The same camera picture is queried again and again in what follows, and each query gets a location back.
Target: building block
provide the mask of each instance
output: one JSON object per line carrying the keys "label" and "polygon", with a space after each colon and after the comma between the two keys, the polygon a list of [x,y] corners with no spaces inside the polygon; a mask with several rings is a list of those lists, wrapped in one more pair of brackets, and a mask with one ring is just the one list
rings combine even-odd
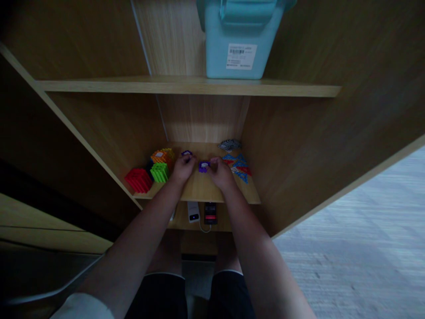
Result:
{"label": "building block", "polygon": [[152,176],[151,173],[151,168],[154,165],[154,162],[152,161],[152,159],[149,159],[149,162],[147,163],[145,170],[147,172],[147,174],[149,175],[150,179],[152,180],[152,182],[154,181],[154,177]]}
{"label": "building block", "polygon": [[182,156],[187,155],[187,154],[193,155],[193,153],[189,150],[182,152]]}
{"label": "building block", "polygon": [[172,160],[173,162],[176,160],[176,155],[174,154],[171,148],[163,148],[161,151],[166,152],[169,159]]}
{"label": "building block", "polygon": [[155,163],[151,173],[157,183],[165,183],[170,176],[167,163]]}
{"label": "building block", "polygon": [[245,167],[245,166],[237,166],[236,167],[239,171],[246,173],[250,176],[252,176],[251,170],[249,169],[249,167]]}
{"label": "building block", "polygon": [[138,193],[147,193],[152,187],[152,180],[143,168],[133,168],[124,179]]}
{"label": "building block", "polygon": [[236,157],[233,157],[230,154],[227,154],[227,155],[223,156],[222,159],[224,159],[224,160],[237,160]]}
{"label": "building block", "polygon": [[175,155],[171,148],[163,148],[160,151],[154,152],[151,156],[151,159],[154,163],[166,163],[170,171],[174,166],[173,158],[175,158]]}
{"label": "building block", "polygon": [[227,165],[232,165],[235,161],[230,159],[224,159],[223,162],[225,162]]}
{"label": "building block", "polygon": [[242,161],[237,161],[236,163],[233,164],[234,167],[248,167],[247,162],[242,162]]}
{"label": "building block", "polygon": [[247,162],[247,160],[245,159],[245,157],[242,155],[242,153],[240,153],[237,157],[238,160],[241,160],[243,162]]}
{"label": "building block", "polygon": [[248,184],[248,175],[246,173],[237,172],[235,173],[240,177],[241,180],[243,180],[246,184]]}
{"label": "building block", "polygon": [[227,152],[231,152],[234,149],[241,148],[242,144],[238,140],[224,140],[218,147]]}
{"label": "building block", "polygon": [[199,172],[200,173],[206,173],[207,167],[211,167],[211,163],[207,161],[201,161],[199,162]]}

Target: gray carpet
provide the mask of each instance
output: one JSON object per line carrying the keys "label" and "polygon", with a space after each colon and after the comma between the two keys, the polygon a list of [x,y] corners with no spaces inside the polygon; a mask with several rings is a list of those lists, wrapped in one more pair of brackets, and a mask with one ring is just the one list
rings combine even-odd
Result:
{"label": "gray carpet", "polygon": [[[425,318],[425,148],[274,242],[318,318]],[[212,273],[184,263],[187,292]]]}

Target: leg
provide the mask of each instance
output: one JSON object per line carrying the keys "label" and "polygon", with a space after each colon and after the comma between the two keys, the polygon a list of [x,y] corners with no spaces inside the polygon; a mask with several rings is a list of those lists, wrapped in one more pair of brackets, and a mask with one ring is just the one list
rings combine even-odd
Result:
{"label": "leg", "polygon": [[185,279],[181,277],[181,234],[179,230],[165,232],[126,319],[187,319]]}
{"label": "leg", "polygon": [[181,238],[182,231],[180,230],[165,231],[146,274],[170,272],[179,276],[182,275]]}
{"label": "leg", "polygon": [[228,269],[242,273],[235,242],[233,241],[233,234],[216,232],[216,242],[218,255],[214,273]]}
{"label": "leg", "polygon": [[254,319],[232,233],[216,233],[218,255],[212,278],[208,319]]}

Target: green plastic toy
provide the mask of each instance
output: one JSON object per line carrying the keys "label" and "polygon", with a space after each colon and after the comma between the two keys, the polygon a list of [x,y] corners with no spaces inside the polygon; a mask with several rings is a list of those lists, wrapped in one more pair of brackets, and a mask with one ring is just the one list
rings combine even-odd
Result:
{"label": "green plastic toy", "polygon": [[165,183],[170,176],[166,163],[155,163],[151,168],[151,173],[157,183]]}

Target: white cable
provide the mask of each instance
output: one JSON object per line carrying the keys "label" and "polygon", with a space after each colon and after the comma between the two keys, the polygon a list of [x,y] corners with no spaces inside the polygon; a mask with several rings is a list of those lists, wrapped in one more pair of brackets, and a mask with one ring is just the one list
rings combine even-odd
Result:
{"label": "white cable", "polygon": [[43,293],[43,294],[39,294],[39,295],[12,298],[12,299],[6,300],[4,303],[8,306],[11,306],[11,305],[27,303],[27,302],[30,302],[30,301],[40,300],[40,299],[44,299],[44,298],[47,298],[47,297],[54,296],[54,295],[64,291],[69,285],[71,285],[75,280],[77,280],[79,276],[81,276],[83,273],[85,273],[87,269],[89,269],[91,266],[93,266],[95,263],[97,263],[104,255],[105,255],[105,253],[103,253],[99,258],[97,258],[95,261],[93,261],[86,268],[81,270],[78,275],[76,275],[73,279],[71,279],[68,283],[66,283],[65,286],[63,286],[62,288],[59,288],[59,289],[56,289],[56,290],[53,290],[53,291],[50,291],[50,292],[46,292],[46,293]]}
{"label": "white cable", "polygon": [[201,227],[201,220],[199,220],[199,228],[204,232],[204,233],[209,233],[211,231],[211,225],[209,226],[209,231],[205,231],[202,229]]}

